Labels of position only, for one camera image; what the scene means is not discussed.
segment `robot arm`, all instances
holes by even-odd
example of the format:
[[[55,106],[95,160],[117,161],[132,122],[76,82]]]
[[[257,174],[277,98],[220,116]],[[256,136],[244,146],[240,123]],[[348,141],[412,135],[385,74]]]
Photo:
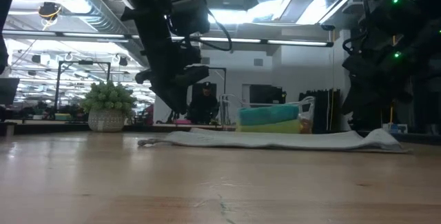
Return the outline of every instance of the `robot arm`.
[[[412,100],[404,91],[409,78],[440,51],[441,13],[431,11],[433,2],[439,0],[364,0],[361,34],[343,43],[351,79],[343,114]]]
[[[149,80],[150,89],[173,111],[186,113],[188,86],[209,75],[206,66],[188,67],[201,62],[201,51],[190,45],[194,40],[190,34],[209,31],[211,13],[205,0],[128,1],[134,9],[126,7],[121,20],[135,22],[145,49],[142,54],[150,64],[149,70],[136,75],[136,81]],[[171,33],[184,39],[173,42]],[[222,50],[231,50],[231,42],[228,49]]]

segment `plastic bin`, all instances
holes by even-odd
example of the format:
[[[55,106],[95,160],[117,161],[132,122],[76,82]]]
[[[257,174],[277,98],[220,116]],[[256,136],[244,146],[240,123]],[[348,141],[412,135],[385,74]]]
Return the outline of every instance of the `plastic bin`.
[[[237,96],[220,96],[220,123],[226,131],[311,134],[315,98],[286,104],[244,103]]]

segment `pink object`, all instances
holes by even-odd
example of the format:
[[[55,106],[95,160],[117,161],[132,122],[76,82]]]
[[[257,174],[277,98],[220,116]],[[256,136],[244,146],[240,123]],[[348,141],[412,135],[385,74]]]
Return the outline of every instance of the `pink object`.
[[[174,120],[174,124],[192,124],[190,120]]]

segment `white basket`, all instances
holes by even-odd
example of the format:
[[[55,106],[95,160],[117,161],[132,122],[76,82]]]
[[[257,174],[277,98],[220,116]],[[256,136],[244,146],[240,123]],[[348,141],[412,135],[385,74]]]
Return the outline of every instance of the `white basket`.
[[[220,124],[224,130],[234,131],[236,130],[238,123],[238,112],[243,108],[258,108],[258,107],[270,107],[280,104],[269,103],[245,103],[241,101],[237,96],[233,94],[224,94],[220,96]],[[308,120],[310,129],[314,123],[314,108],[316,99],[312,96],[308,96],[300,102],[286,103],[291,105],[298,105],[299,113],[298,118],[302,120]]]

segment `person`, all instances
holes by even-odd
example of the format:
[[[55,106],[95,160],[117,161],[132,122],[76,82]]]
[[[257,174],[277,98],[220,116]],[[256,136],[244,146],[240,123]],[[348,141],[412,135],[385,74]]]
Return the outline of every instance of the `person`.
[[[204,82],[201,94],[189,106],[187,118],[194,124],[209,124],[217,113],[218,101],[212,94],[212,84]]]

